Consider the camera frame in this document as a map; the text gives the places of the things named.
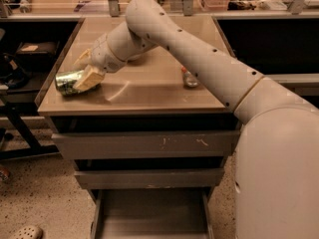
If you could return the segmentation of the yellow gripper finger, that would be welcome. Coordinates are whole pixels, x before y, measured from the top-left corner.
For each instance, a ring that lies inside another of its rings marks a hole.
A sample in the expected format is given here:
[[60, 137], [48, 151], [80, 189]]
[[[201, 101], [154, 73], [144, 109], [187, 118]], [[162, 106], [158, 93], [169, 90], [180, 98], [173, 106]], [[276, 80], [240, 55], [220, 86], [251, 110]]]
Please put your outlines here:
[[98, 67], [88, 65], [81, 78], [76, 81], [73, 88], [79, 92], [85, 92], [98, 85], [105, 77], [105, 72]]
[[85, 68], [91, 62], [91, 50], [85, 50], [79, 58], [74, 62], [73, 66], [75, 68]]

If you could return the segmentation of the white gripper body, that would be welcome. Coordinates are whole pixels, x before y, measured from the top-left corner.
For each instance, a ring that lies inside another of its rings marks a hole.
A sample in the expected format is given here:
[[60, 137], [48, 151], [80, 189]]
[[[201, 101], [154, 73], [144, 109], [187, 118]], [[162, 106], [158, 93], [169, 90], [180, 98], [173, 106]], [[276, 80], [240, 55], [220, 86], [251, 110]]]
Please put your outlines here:
[[127, 61], [122, 58], [121, 48], [124, 39], [117, 34], [103, 34], [93, 44], [91, 49], [92, 65], [106, 73], [115, 73]]

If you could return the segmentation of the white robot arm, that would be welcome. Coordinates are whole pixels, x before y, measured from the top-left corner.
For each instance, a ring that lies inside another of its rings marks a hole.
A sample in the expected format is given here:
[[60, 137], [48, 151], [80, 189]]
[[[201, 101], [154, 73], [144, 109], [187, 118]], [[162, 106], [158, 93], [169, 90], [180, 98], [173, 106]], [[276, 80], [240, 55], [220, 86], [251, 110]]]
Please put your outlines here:
[[155, 46], [169, 51], [242, 122], [236, 153], [236, 239], [319, 239], [319, 111], [258, 71], [181, 29], [154, 0], [75, 62], [86, 91]]

